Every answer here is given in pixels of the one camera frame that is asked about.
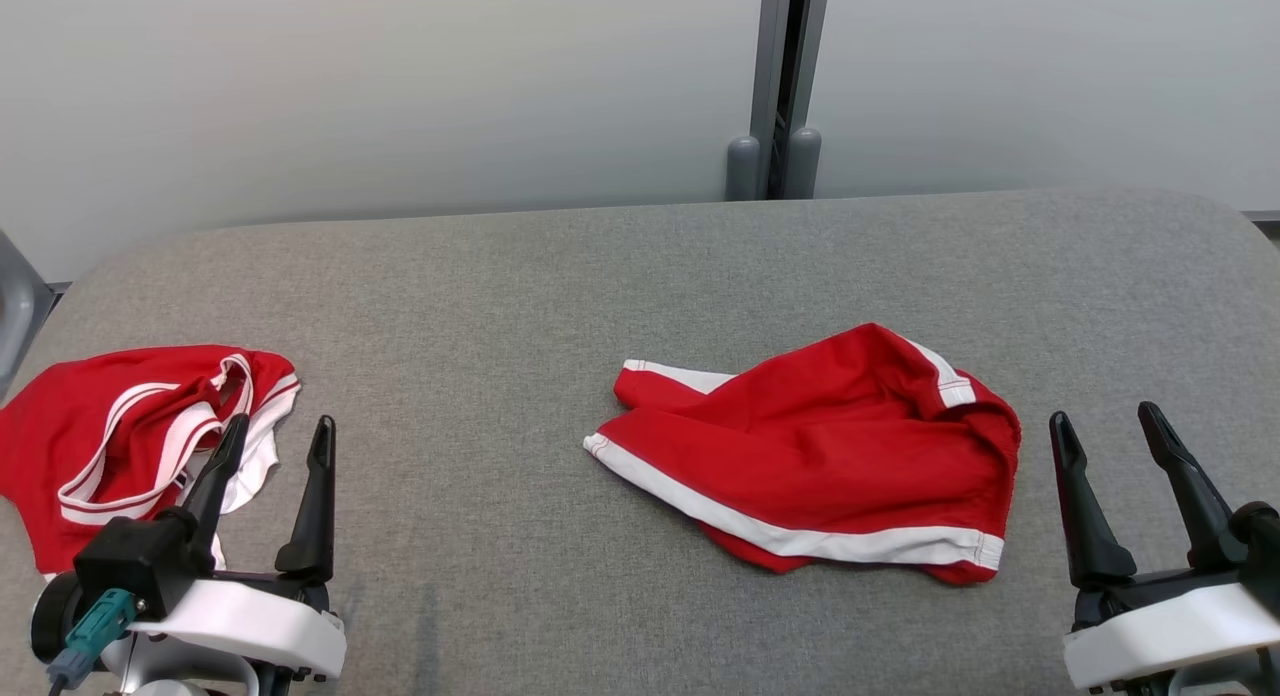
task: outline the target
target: gray table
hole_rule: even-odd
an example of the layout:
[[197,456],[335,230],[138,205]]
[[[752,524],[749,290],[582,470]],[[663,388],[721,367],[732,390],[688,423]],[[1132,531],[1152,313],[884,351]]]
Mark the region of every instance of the gray table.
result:
[[[877,321],[1006,397],[1025,430],[1005,560],[955,589],[902,568],[771,576],[590,459],[622,358],[740,371]],[[1280,258],[1164,191],[704,203],[234,228],[76,283],[19,371],[134,345],[279,351],[303,389],[283,464],[224,519],[233,567],[289,532],[338,422],[347,672],[324,693],[1066,693],[1046,423],[1068,409],[1139,568],[1187,549],[1138,400],[1233,504],[1280,499]],[[41,578],[0,505],[0,672]]]

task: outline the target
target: teal cable connector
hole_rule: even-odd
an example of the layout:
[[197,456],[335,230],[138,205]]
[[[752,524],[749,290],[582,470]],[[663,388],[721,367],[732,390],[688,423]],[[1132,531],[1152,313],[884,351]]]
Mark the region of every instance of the teal cable connector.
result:
[[124,635],[138,612],[133,606],[133,594],[123,589],[110,589],[67,636],[67,647],[49,664],[51,693],[63,688],[78,688],[93,669],[97,658],[110,642]]

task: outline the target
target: red cloth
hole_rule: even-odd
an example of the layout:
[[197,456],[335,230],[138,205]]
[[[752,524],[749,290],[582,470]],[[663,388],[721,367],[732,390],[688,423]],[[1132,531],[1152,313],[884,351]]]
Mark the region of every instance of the red cloth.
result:
[[988,581],[1018,468],[1014,409],[940,354],[864,324],[739,376],[628,360],[631,411],[585,447],[783,573],[814,558]]
[[215,447],[244,413],[244,454],[223,513],[238,508],[276,463],[271,430],[297,390],[288,360],[233,345],[120,351],[46,368],[0,409],[0,496],[18,505],[36,568],[70,569],[110,518],[173,505],[192,453]]

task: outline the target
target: white trim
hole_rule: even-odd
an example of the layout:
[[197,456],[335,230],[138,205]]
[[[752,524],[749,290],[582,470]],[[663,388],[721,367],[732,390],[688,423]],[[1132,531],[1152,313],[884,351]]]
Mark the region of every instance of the white trim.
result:
[[214,534],[214,540],[209,545],[209,553],[214,557],[214,569],[227,571],[227,555],[223,554],[223,541]]
[[178,386],[178,383],[141,383],[137,386],[124,390],[106,412],[106,426],[102,429],[101,444],[99,444],[97,450],[93,452],[79,473],[59,487],[59,502],[65,503],[67,499],[83,500],[92,496],[102,482],[102,470],[105,467],[102,454],[106,450],[106,441],[110,440],[111,432],[115,431],[115,426],[119,425],[120,418],[124,418],[124,413],[141,403],[142,399],[146,399],[146,397],[160,394],[160,391],[173,391]]
[[942,406],[951,409],[955,406],[964,404],[977,404],[978,395],[973,391],[973,381],[968,377],[960,376],[956,368],[951,368],[946,358],[940,357],[937,351],[927,349],[923,345],[916,344],[914,340],[908,339],[908,336],[900,336],[900,339],[908,342],[908,344],[914,345],[916,351],[920,352],[922,357],[928,358],[933,368],[938,370],[938,395],[942,397]]
[[297,381],[298,374],[284,374],[279,381],[275,381],[275,386],[271,386],[271,390],[266,391],[266,395],[262,397],[262,404],[266,404],[270,399],[274,399],[275,394],[284,391],[288,386],[293,386]]
[[945,566],[969,560],[992,571],[1000,567],[1005,541],[978,528],[916,526],[884,528],[872,534],[783,528],[694,491],[614,444],[602,432],[588,436],[582,447],[611,471],[675,505],[686,516],[755,544],[771,554],[879,564]]
[[[188,421],[178,423],[177,426],[183,427],[186,432],[178,432],[178,435],[174,436],[174,431],[177,430],[170,430],[169,435],[165,436],[165,450],[173,449],[174,455],[163,454],[161,459],[170,461],[178,464],[178,468],[182,468],[183,464],[191,459],[191,454],[196,450],[196,444],[200,441],[201,436],[206,432],[220,430],[221,423],[218,422],[218,418],[214,417],[214,415],[210,415],[200,423],[192,423],[191,418],[188,418]],[[138,494],[136,496],[128,496],[127,499],[118,499],[102,504],[64,500],[61,505],[61,516],[63,519],[68,519],[70,523],[86,526],[102,526],[115,517],[142,518],[160,503],[160,496],[164,495],[166,487],[169,487],[172,482],[173,478],[164,485],[152,487],[152,490],[146,491],[146,494]]]
[[224,357],[221,362],[219,362],[219,367],[223,372],[220,372],[219,376],[211,377],[210,381],[214,383],[215,389],[221,389],[221,386],[227,383],[228,374],[230,372],[227,367],[228,363],[238,365],[241,371],[244,372],[244,381],[241,385],[239,395],[236,400],[236,409],[233,409],[232,415],[248,413],[248,409],[253,408],[253,372],[248,368],[247,358],[242,354],[229,354],[229,357]]
[[164,447],[160,449],[160,463],[156,467],[152,487],[168,487],[178,478],[178,473],[182,473],[192,452],[195,452],[195,444],[188,447],[192,432],[209,423],[210,420],[218,421],[214,408],[206,400],[196,400],[169,423],[169,430],[164,435]]
[[699,391],[699,394],[710,394],[710,391],[723,386],[731,377],[737,376],[737,374],[717,374],[713,371],[676,368],[673,365],[660,365],[646,362],[645,360],[626,360],[622,362],[622,368],[623,371],[648,371],[659,374],[659,376],[664,376],[672,381],[682,383],[682,385],[690,386],[690,389]]
[[252,496],[262,490],[271,467],[280,463],[279,455],[275,453],[275,432],[273,430],[275,423],[293,409],[293,400],[298,394],[297,376],[283,377],[271,391],[275,391],[275,395],[270,400],[265,400],[248,421],[239,471],[227,482],[227,493],[223,495],[221,513],[224,514],[247,504]]

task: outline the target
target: white wall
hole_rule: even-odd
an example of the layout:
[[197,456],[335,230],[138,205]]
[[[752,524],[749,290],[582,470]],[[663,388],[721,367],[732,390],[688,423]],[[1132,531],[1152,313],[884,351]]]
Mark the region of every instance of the white wall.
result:
[[1134,184],[1280,209],[1280,0],[828,0],[817,194]]
[[0,228],[721,200],[760,0],[0,0]]

